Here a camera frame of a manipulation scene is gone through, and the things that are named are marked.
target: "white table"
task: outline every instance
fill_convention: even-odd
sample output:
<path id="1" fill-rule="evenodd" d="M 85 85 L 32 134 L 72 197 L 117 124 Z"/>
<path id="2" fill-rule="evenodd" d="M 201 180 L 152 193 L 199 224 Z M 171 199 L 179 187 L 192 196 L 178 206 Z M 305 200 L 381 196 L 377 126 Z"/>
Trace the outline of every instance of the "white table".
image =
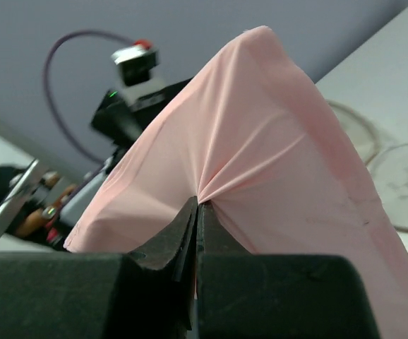
<path id="1" fill-rule="evenodd" d="M 408 8 L 317 83 L 329 100 L 348 105 L 408 143 Z M 400 233 L 408 250 L 408 234 Z"/>

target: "purple cable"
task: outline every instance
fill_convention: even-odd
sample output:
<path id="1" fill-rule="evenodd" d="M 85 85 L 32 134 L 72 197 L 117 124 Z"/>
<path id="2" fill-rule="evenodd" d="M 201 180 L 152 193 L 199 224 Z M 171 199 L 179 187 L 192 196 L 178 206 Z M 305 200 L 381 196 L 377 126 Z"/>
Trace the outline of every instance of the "purple cable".
<path id="1" fill-rule="evenodd" d="M 52 60 L 54 58 L 54 55 L 58 48 L 65 43 L 66 41 L 72 40 L 73 38 L 76 37 L 101 37 L 106 40 L 113 40 L 117 42 L 121 42 L 122 44 L 131 46 L 133 45 L 134 41 L 131 39 L 128 39 L 126 37 L 110 33 L 110 32 L 105 32 L 101 30 L 79 30 L 77 32 L 72 32 L 67 35 L 64 35 L 62 38 L 60 38 L 58 41 L 55 42 L 54 46 L 50 49 L 46 61 L 44 63 L 44 68 L 42 70 L 42 85 L 44 89 L 44 98 L 46 100 L 47 106 L 50 109 L 50 112 L 52 113 L 52 116 L 54 118 L 54 121 L 60 128 L 60 131 L 63 133 L 63 135 L 66 137 L 66 140 L 71 143 L 71 145 L 80 153 L 82 153 L 84 156 L 86 156 L 88 159 L 92 160 L 93 162 L 96 162 L 98 164 L 102 164 L 104 160 L 99 159 L 98 157 L 95 157 L 91 152 L 89 152 L 84 146 L 81 145 L 81 143 L 74 137 L 74 135 L 71 133 L 69 130 L 69 127 L 67 127 L 66 122 L 63 120 L 63 117 L 59 113 L 59 110 L 56 106 L 54 96 L 52 94 L 52 89 L 50 85 L 50 66 L 52 65 Z"/>

